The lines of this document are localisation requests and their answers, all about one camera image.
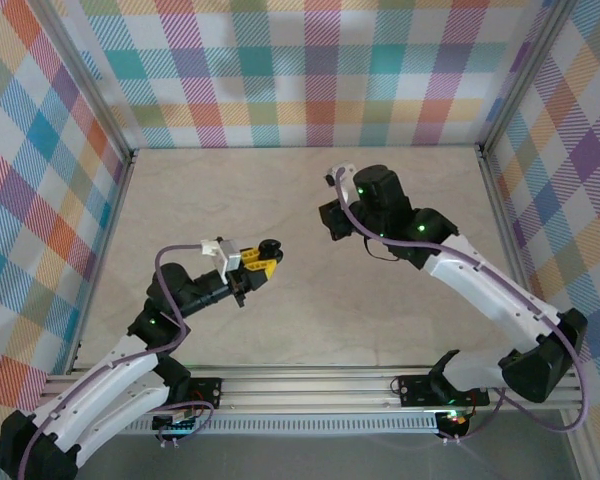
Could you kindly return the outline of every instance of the robotic arm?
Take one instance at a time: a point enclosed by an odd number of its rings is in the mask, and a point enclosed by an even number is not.
[[[508,280],[442,214],[412,208],[398,176],[384,165],[359,172],[351,164],[338,165],[326,180],[340,190],[340,198],[319,208],[334,241],[352,233],[382,241],[397,259],[460,293],[510,340],[510,345],[482,352],[451,350],[426,378],[401,377],[403,405],[419,401],[463,405],[467,392],[502,387],[532,402],[544,402],[572,359],[541,317],[557,326],[579,352],[587,327],[582,313],[576,309],[561,313]]]
[[[161,266],[168,291],[183,317],[228,297],[244,306],[246,294],[264,285],[282,260],[276,240],[240,251],[232,241],[218,238],[202,242],[201,249],[212,257],[216,269],[195,280],[177,263]],[[147,295],[127,334],[86,375],[33,414],[15,411],[5,419],[0,468],[12,479],[18,478],[23,461],[26,479],[73,479],[100,446],[141,415],[161,406],[196,400],[198,386],[189,370],[170,356],[173,348],[161,348],[182,334],[171,319],[173,311],[155,274]],[[211,391],[217,392],[219,386],[213,385]],[[200,403],[217,407],[218,396],[211,393]]]

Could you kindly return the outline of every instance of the plaid wallpaper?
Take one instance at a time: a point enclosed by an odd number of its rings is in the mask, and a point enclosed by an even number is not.
[[[538,35],[541,33],[542,26],[547,19],[547,15],[550,13],[552,7],[556,4],[558,0],[543,0],[540,10],[537,12],[531,27],[528,29],[524,42],[520,46],[520,50],[513,60],[513,62],[509,66],[509,71],[507,72],[502,84],[500,86],[500,90],[498,91],[498,96],[495,101],[491,105],[489,109],[489,114],[487,115],[487,119],[482,125],[480,129],[480,134],[478,138],[475,140],[475,143],[484,143],[493,126],[493,123],[496,121],[498,114],[502,110],[502,106],[504,105],[505,100],[509,96],[511,92],[511,87],[513,86],[514,81],[516,80],[520,68],[529,60],[531,54],[533,53],[532,46],[536,41]]]
[[[54,0],[151,148],[474,143],[551,3]]]
[[[121,171],[25,1],[0,0],[0,423],[67,355]]]
[[[533,289],[589,318],[600,440],[600,0],[577,4],[495,153]]]

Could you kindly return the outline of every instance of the beige tabletop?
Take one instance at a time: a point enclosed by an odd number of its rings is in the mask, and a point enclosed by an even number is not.
[[[407,262],[367,255],[360,237],[332,242],[318,206],[335,198],[330,166],[382,163],[414,207],[451,219],[507,271],[472,148],[146,150],[137,160],[110,245],[77,365],[110,349],[141,311],[163,246],[218,235],[256,246],[282,242],[274,278],[239,309],[226,299],[189,317],[175,358],[185,364],[427,365],[452,348],[476,350],[504,336],[454,291]],[[372,244],[371,250],[386,255]],[[191,277],[208,257],[177,252]]]

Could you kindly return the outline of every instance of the purple cable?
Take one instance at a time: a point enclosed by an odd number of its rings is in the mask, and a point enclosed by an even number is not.
[[[213,417],[213,414],[216,411],[216,409],[214,408],[213,404],[211,404],[209,402],[205,402],[203,400],[193,400],[191,402],[174,403],[172,405],[167,405],[167,406],[164,406],[164,407],[154,408],[151,411],[152,412],[156,412],[156,411],[162,411],[162,410],[173,410],[174,408],[182,408],[182,407],[207,407],[209,409],[209,415],[207,416],[207,418],[205,419],[205,421],[202,423],[202,425],[200,425],[198,428],[196,428],[195,430],[193,430],[191,433],[188,433],[186,436],[182,437],[179,441],[186,440],[187,438],[191,438],[196,433],[198,433],[200,430],[206,428],[207,425],[209,425],[209,422],[211,422],[211,417]],[[161,427],[160,430],[158,431],[158,439],[161,442],[165,442],[166,441],[164,438],[162,438],[162,431],[164,430],[164,428],[165,427]]]
[[[476,266],[480,265],[480,262],[478,262],[474,258],[470,257],[469,255],[456,250],[455,248],[450,248],[445,245],[438,245],[436,243],[429,243],[429,242],[407,242],[407,241],[402,241],[402,240],[392,240],[390,238],[384,238],[384,237],[381,237],[380,235],[376,235],[375,233],[373,233],[372,231],[367,229],[364,225],[362,225],[358,221],[358,219],[355,217],[353,212],[351,212],[349,205],[347,205],[347,202],[344,199],[344,194],[342,192],[342,183],[341,183],[341,178],[342,178],[342,175],[344,174],[344,172],[345,172],[344,168],[340,168],[336,172],[335,187],[336,187],[336,192],[338,194],[338,200],[340,202],[340,206],[342,207],[342,210],[344,211],[344,213],[347,216],[347,218],[349,219],[349,221],[353,224],[353,226],[361,234],[363,234],[364,236],[371,238],[373,240],[377,240],[378,242],[383,243],[385,245],[392,245],[395,247],[428,248],[428,249],[432,249],[432,250],[438,250],[443,253],[448,253],[459,260],[462,260],[463,262],[465,262],[466,264],[468,264],[471,267],[476,267]],[[545,422],[544,420],[539,419],[533,413],[531,413],[529,410],[527,410],[522,405],[520,405],[518,402],[509,398],[506,395],[504,389],[502,389],[502,390],[496,389],[496,391],[498,392],[498,395],[500,395],[500,397],[502,399],[504,399],[509,404],[513,405],[515,408],[520,410],[526,416],[531,418],[534,422],[536,422],[537,424],[541,425],[542,427],[546,428],[549,431],[556,432],[556,433],[567,433],[567,432],[576,430],[577,428],[580,428],[582,426],[582,424],[585,422],[588,411],[589,411],[589,391],[588,391],[588,387],[587,387],[587,382],[586,382],[586,378],[585,378],[586,376],[584,374],[584,368],[582,366],[582,362],[580,361],[580,357],[578,357],[578,353],[573,348],[573,345],[571,345],[571,342],[569,342],[569,340],[564,335],[564,333],[562,333],[562,331],[549,318],[547,318],[546,315],[544,315],[542,313],[542,311],[538,307],[536,307],[533,302],[531,302],[526,296],[524,296],[522,293],[520,293],[517,288],[515,288],[513,285],[511,285],[509,279],[501,277],[499,274],[497,274],[496,272],[494,272],[493,270],[491,270],[488,267],[483,266],[481,268],[481,271],[484,272],[489,278],[491,278],[496,284],[498,284],[499,286],[504,288],[507,292],[509,292],[516,300],[518,300],[522,305],[527,307],[534,315],[539,316],[540,320],[547,327],[549,327],[549,329],[551,329],[551,331],[553,333],[556,334],[558,339],[560,339],[560,341],[564,345],[564,348],[567,350],[567,353],[571,357],[571,360],[573,360],[573,366],[575,367],[576,372],[578,374],[578,378],[580,380],[580,391],[582,393],[582,408],[581,408],[580,412],[578,413],[578,417],[571,425],[556,426],[556,425],[551,425],[551,424]]]
[[[475,437],[477,433],[480,433],[482,430],[487,428],[491,424],[491,422],[493,422],[493,420],[496,418],[496,415],[502,408],[502,405],[504,405],[504,400],[505,400],[504,396],[501,395],[500,398],[498,399],[498,403],[496,403],[495,408],[493,410],[491,410],[491,413],[489,414],[489,416],[487,418],[485,418],[482,421],[482,423],[480,425],[478,425],[478,427],[474,431],[472,431],[471,433],[468,433],[467,435],[462,437],[462,439],[467,440],[469,438]]]
[[[171,310],[175,314],[178,326],[180,327],[180,333],[178,334],[178,337],[173,342],[171,342],[167,345],[163,345],[162,347],[152,348],[151,350],[146,350],[144,352],[138,352],[133,355],[129,355],[128,357],[123,357],[123,358],[114,360],[113,362],[111,362],[111,365],[113,368],[120,365],[121,363],[128,363],[131,360],[135,360],[137,358],[144,357],[146,355],[152,355],[154,353],[160,353],[160,352],[164,352],[165,350],[174,349],[178,345],[180,345],[182,343],[182,341],[185,339],[185,337],[187,335],[187,330],[186,330],[186,325],[184,323],[184,318],[182,317],[182,313],[180,312],[180,309],[178,308],[176,301],[171,296],[171,292],[169,292],[167,283],[164,280],[164,276],[162,275],[162,271],[160,270],[160,260],[162,259],[162,256],[165,253],[173,251],[173,250],[199,250],[201,248],[202,247],[199,244],[196,244],[196,245],[170,245],[170,246],[164,247],[162,250],[160,250],[155,258],[154,265],[155,265],[155,270],[156,270],[156,278],[158,279],[158,284],[160,284],[160,288],[162,289],[162,292],[164,293],[165,297],[167,298],[167,302],[169,302],[169,306],[171,307]],[[29,461],[29,456],[31,455],[31,450],[33,449],[33,446],[35,445],[35,443],[38,441],[38,438],[40,438],[40,436],[42,435],[42,432],[44,432],[44,430],[53,421],[53,419],[51,418],[51,415],[53,415],[53,414],[60,415],[60,412],[62,411],[62,409],[65,408],[67,406],[67,404],[78,395],[78,393],[82,392],[87,385],[89,385],[100,374],[109,370],[109,368],[110,368],[109,365],[103,365],[98,370],[96,370],[91,375],[89,375],[89,377],[85,378],[80,385],[78,385],[74,390],[69,392],[67,394],[67,396],[64,397],[60,401],[58,406],[54,410],[52,410],[51,413],[49,414],[49,416],[40,424],[40,426],[38,427],[36,432],[31,437],[31,440],[29,440],[29,443],[27,444],[27,447],[24,449],[24,453],[22,454],[22,460],[20,460],[20,466],[18,467],[18,480],[25,480],[24,475],[25,475],[25,471],[27,468],[27,462]]]

